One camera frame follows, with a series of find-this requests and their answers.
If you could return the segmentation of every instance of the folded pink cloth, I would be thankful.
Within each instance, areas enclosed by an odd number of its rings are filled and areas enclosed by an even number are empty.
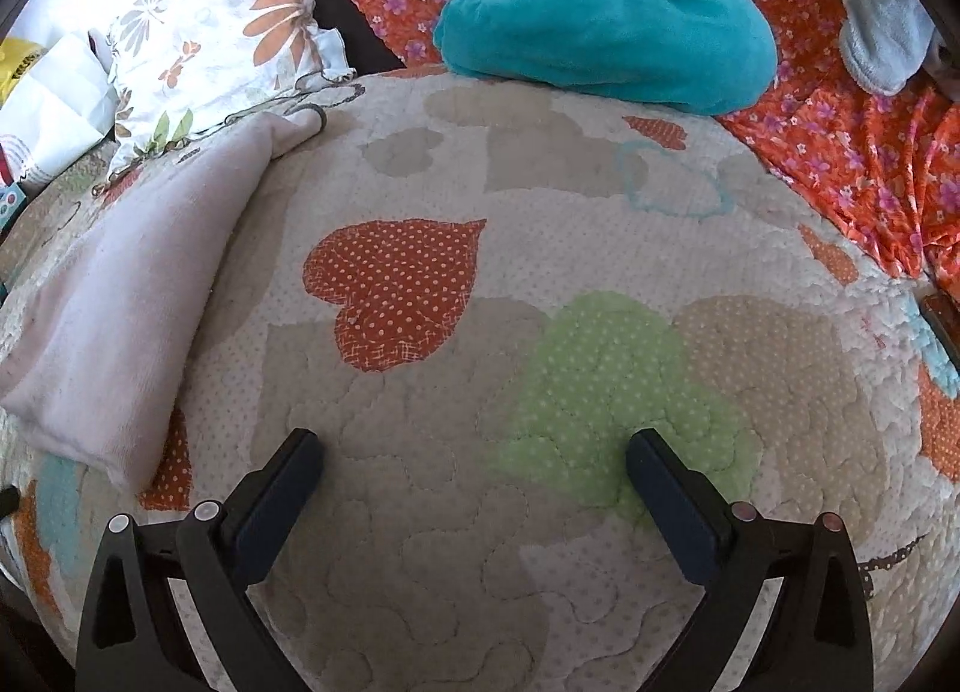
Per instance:
[[[270,159],[318,131],[313,110],[245,118],[162,161],[70,246],[0,363],[27,443],[150,486],[230,233]]]

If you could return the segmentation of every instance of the silver screw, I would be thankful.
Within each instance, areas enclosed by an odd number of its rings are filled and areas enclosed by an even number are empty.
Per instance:
[[[107,529],[109,529],[113,534],[120,534],[124,529],[130,527],[130,516],[126,513],[117,513],[114,518],[110,519],[110,523],[107,524]]]
[[[750,503],[733,503],[730,506],[730,513],[740,521],[752,521],[757,518],[757,509]]]
[[[220,512],[220,506],[217,505],[213,500],[207,500],[205,503],[200,503],[197,505],[193,514],[197,517],[197,521],[209,521],[217,517],[217,514]]]
[[[824,513],[821,518],[824,521],[824,527],[831,532],[840,532],[843,529],[843,519],[836,513]]]

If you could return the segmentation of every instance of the bed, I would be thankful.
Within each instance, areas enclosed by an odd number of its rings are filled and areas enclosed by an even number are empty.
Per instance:
[[[655,426],[728,499],[844,516],[897,689],[960,590],[960,377],[928,286],[711,119],[440,65],[315,99],[328,128],[272,164],[224,256],[154,486],[122,495],[0,417],[23,496],[0,563],[61,650],[112,515],[222,499],[303,426],[328,468],[251,596],[314,688],[636,689],[700,594],[616,466]],[[0,353],[66,246],[191,152],[93,198],[102,146],[37,197],[0,245]]]

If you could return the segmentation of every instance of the teal plush cushion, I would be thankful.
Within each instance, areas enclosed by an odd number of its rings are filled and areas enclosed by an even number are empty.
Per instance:
[[[776,71],[773,34],[751,0],[450,0],[434,43],[461,74],[699,115],[754,104]]]

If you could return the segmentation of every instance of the yellow package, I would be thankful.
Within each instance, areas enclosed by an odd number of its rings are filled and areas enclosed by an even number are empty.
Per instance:
[[[10,96],[10,91],[27,73],[27,70],[40,60],[46,52],[39,44],[31,41],[5,38],[0,43],[0,105]]]

